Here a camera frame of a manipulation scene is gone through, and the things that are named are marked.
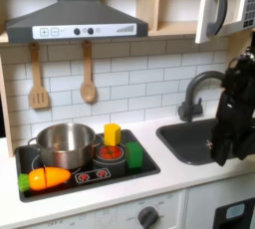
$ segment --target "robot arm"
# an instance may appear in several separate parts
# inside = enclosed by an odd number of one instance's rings
[[[222,81],[225,89],[216,114],[217,125],[212,129],[211,157],[223,166],[232,152],[239,159],[255,153],[255,60],[248,48],[246,54],[229,64]]]

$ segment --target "gray sink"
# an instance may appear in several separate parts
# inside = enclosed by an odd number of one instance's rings
[[[156,135],[180,161],[201,165],[213,162],[206,144],[215,125],[216,119],[167,125],[159,128]]]

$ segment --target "gray faucet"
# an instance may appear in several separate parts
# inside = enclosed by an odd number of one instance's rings
[[[195,88],[199,83],[206,79],[217,79],[222,81],[224,76],[225,76],[224,74],[215,71],[204,72],[197,75],[189,83],[186,91],[185,101],[178,108],[179,118],[182,121],[192,122],[192,117],[194,115],[202,115],[203,114],[202,99],[199,99],[197,105],[193,103],[193,95]]]

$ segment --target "orange toy carrot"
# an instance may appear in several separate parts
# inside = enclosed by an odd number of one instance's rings
[[[21,192],[29,189],[40,191],[60,185],[69,180],[70,177],[70,171],[62,168],[46,167],[35,169],[29,174],[22,173],[19,175],[19,188]]]

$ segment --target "wooden spatula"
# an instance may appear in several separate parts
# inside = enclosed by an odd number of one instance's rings
[[[81,86],[81,95],[85,102],[92,103],[97,95],[96,88],[92,82],[92,44],[85,42],[84,46],[84,82]]]
[[[32,61],[32,72],[34,79],[34,87],[32,88],[29,95],[30,106],[33,109],[45,108],[49,104],[49,96],[46,90],[42,87],[41,70],[39,62],[39,50],[38,44],[29,45]]]

